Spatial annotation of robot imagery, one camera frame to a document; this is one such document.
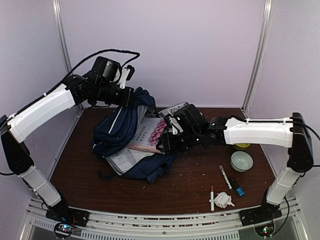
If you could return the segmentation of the black white illustrated book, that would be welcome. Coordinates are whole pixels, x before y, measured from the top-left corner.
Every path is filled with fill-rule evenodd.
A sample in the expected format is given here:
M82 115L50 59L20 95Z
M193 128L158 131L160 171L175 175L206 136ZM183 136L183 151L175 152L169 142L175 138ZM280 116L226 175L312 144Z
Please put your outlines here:
M166 115L173 116L178 110L180 110L181 108L186 107L188 105L189 105L189 103L187 101L180 102L180 103L174 104L170 107L167 107L167 108L161 110L158 114L162 118L164 118Z

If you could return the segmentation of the navy blue student backpack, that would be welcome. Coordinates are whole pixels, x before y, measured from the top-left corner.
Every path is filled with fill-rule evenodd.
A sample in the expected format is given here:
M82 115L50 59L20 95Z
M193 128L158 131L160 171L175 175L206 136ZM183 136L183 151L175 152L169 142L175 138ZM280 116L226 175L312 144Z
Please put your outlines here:
M112 168L97 175L105 181L118 175L152 184L170 172L177 156L156 147L167 124L157 117L155 99L141 87L133 96L132 105L117 107L93 128L93 153Z

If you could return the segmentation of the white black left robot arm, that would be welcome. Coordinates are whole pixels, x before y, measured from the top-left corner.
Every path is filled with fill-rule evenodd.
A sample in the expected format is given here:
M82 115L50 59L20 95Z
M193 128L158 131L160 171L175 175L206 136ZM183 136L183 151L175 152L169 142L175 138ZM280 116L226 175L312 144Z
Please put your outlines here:
M130 64L140 53L103 49L76 64L55 86L10 116L0 119L0 139L11 175L21 178L61 222L72 218L63 195L32 159L25 141L36 134L46 150L62 145L76 118L76 107L97 102L127 107L134 90L126 83L135 68Z

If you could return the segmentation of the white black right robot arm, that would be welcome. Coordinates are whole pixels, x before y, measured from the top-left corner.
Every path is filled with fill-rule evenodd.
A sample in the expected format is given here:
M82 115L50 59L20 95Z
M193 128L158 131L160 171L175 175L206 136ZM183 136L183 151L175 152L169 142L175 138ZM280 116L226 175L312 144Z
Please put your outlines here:
M216 116L211 121L188 103L160 112L167 124L156 148L162 153L182 153L201 145L271 145L286 148L288 160L265 191L261 206L254 209L259 220L268 220L278 209L298 179L314 166L310 132L302 114L278 119L250 119L236 115Z

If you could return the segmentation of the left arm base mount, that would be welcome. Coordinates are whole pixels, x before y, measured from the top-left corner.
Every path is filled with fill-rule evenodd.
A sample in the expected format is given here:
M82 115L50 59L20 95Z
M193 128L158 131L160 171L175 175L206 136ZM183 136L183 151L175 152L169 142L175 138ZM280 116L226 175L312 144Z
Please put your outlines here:
M65 240L69 238L77 227L86 227L90 213L86 210L70 208L64 197L54 206L50 206L44 200L46 218L56 221L53 227L53 233L58 239Z

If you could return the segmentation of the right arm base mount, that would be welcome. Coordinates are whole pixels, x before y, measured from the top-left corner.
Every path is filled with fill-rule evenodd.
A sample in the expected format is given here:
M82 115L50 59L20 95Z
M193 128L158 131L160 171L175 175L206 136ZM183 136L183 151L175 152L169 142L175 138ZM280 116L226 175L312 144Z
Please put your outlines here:
M286 196L284 197L284 201L287 206L287 214L281 226L276 227L275 224L275 219L280 218L283 215L280 206L268 206L267 204L241 210L239 212L239 218L242 226L255 225L254 230L259 237L264 239L274 237L282 230L289 218L290 205Z

